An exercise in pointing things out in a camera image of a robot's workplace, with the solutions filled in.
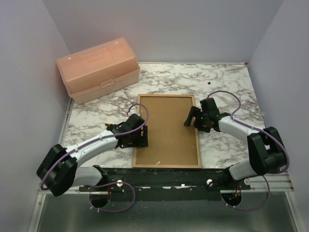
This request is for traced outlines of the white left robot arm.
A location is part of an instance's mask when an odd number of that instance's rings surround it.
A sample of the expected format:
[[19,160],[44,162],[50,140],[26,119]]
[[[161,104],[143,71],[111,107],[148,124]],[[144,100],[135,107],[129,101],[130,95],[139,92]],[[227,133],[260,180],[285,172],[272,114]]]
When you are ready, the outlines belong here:
[[95,156],[118,147],[147,147],[147,120],[132,114],[126,121],[110,124],[84,142],[68,147],[52,146],[36,171],[40,189],[60,196],[73,186],[77,169]]

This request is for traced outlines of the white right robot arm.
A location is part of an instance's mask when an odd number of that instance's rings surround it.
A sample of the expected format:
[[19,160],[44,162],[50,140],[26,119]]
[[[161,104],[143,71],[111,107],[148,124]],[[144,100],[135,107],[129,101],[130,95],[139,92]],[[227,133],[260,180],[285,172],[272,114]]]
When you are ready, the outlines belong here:
[[200,105],[200,108],[191,107],[185,126],[193,124],[198,131],[226,133],[248,146],[249,158],[226,168],[222,177],[225,188],[234,189],[241,179],[276,173],[281,167],[288,167],[289,159],[277,129],[250,126],[229,113],[220,113],[213,98],[201,100]]

